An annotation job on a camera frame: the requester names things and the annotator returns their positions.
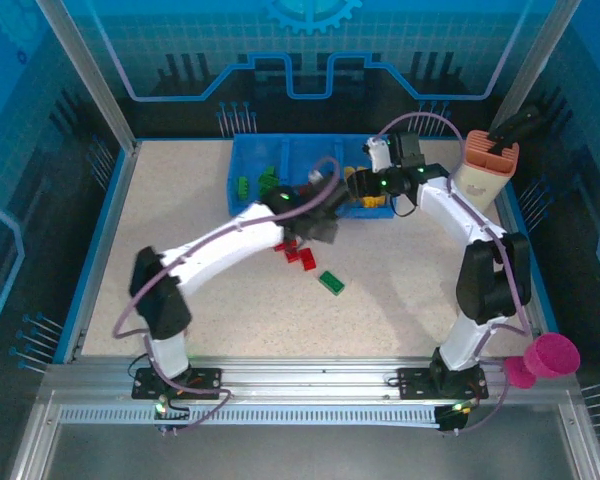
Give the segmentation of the blue three-compartment plastic bin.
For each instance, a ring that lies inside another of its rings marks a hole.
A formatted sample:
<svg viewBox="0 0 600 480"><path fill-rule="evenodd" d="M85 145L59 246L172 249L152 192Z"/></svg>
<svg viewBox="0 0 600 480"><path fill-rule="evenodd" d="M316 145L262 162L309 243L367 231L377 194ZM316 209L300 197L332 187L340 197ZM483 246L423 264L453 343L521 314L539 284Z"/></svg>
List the blue three-compartment plastic bin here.
<svg viewBox="0 0 600 480"><path fill-rule="evenodd" d="M249 204L260 199L259 184L277 182L296 187L309 183L308 174L316 164L326 158L339 162L340 177L347 166L357 170L369 168L371 161L362 147L367 134L238 134L231 150L229 173L226 182L228 212L235 216ZM277 179L262 178L264 170L274 166ZM237 180L246 176L249 181L249 198L237 198Z"/></svg>

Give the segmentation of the beige utensil holder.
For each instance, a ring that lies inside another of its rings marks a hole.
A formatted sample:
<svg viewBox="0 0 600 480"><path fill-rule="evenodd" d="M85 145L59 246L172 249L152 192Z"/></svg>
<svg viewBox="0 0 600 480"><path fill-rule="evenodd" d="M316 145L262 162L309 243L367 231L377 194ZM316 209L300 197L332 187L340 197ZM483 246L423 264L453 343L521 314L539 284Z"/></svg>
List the beige utensil holder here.
<svg viewBox="0 0 600 480"><path fill-rule="evenodd" d="M464 143L464 159L450 175L454 187L482 213L508 184L518 165L517 142L491 153L495 146L486 131L470 131Z"/></svg>

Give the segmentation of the black controller box with LED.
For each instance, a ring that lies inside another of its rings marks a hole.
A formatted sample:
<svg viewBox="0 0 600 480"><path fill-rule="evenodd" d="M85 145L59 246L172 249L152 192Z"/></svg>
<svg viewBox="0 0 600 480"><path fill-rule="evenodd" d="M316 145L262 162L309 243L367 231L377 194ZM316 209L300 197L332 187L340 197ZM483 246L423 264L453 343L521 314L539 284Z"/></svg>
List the black controller box with LED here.
<svg viewBox="0 0 600 480"><path fill-rule="evenodd" d="M459 401L453 405L437 406L434 409L435 422L438 430L443 433L464 429L470 413L478 408L480 401L470 399Z"/></svg>
<svg viewBox="0 0 600 480"><path fill-rule="evenodd" d="M188 421L191 411L187 407L176 406L173 400L162 394L154 405L154 419L159 422L157 430L166 436L168 433L178 435L178 431L185 427L179 421Z"/></svg>

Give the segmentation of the pink goblet cup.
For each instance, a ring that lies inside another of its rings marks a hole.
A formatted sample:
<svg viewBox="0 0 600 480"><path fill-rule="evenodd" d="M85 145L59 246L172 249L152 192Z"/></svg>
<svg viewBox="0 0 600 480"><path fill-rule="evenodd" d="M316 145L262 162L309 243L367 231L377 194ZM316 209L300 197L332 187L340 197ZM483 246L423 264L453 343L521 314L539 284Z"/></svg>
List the pink goblet cup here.
<svg viewBox="0 0 600 480"><path fill-rule="evenodd" d="M575 373L581 364L577 347L565 336L546 333L535 339L521 356L504 361L509 383L518 389L531 389L538 379L555 379Z"/></svg>

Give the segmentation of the aluminium frame rail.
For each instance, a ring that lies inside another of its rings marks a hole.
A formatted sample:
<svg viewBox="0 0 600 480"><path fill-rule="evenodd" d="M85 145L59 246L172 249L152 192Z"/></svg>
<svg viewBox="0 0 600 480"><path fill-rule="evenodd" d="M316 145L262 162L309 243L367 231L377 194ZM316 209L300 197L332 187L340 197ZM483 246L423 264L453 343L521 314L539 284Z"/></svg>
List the aluminium frame rail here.
<svg viewBox="0 0 600 480"><path fill-rule="evenodd" d="M126 373L130 359L93 357L47 367L29 416L9 480L42 480L66 406L150 405L131 398ZM240 405L443 405L443 400L401 400L388 381L400 368L427 368L423 357L397 358L214 358L196 360L201 368L222 370L221 383ZM530 390L505 385L495 358L482 361L488 406L550 405L558 410L560 436L578 480L600 480L600 441L575 376L540 379Z"/></svg>

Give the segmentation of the aluminium corner post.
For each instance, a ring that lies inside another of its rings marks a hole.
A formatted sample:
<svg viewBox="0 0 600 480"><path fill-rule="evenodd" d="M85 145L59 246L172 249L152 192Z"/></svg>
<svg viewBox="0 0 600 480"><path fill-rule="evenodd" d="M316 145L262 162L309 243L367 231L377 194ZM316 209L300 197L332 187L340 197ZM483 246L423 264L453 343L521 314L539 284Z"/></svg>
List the aluminium corner post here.
<svg viewBox="0 0 600 480"><path fill-rule="evenodd" d="M581 0L555 0L534 43L518 70L511 87L502 100L490 125L500 126L506 119L516 114L536 80L543 72L556 45L572 20Z"/></svg>
<svg viewBox="0 0 600 480"><path fill-rule="evenodd" d="M137 141L93 55L62 0L35 0L98 110L127 156Z"/></svg>

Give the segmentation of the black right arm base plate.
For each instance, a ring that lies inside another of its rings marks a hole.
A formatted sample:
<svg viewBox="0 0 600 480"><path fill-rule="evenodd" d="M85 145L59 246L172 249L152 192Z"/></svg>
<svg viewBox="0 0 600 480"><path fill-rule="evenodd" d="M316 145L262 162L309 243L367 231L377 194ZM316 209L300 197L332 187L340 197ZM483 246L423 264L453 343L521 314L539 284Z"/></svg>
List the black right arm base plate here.
<svg viewBox="0 0 600 480"><path fill-rule="evenodd" d="M462 371L433 368L397 370L401 400L480 400L489 398L484 371L474 366Z"/></svg>

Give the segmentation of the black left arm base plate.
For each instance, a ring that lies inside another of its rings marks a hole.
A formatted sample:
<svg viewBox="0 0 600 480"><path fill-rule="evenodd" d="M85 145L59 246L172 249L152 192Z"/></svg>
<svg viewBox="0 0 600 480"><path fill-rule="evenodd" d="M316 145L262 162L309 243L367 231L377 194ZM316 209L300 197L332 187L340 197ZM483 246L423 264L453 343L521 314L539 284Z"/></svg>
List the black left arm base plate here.
<svg viewBox="0 0 600 480"><path fill-rule="evenodd" d="M222 370L219 368L189 368L174 379L175 383L188 388L216 390L221 386ZM131 398L134 400L218 400L219 393L195 394L176 390L166 384L151 367L140 368L134 376Z"/></svg>

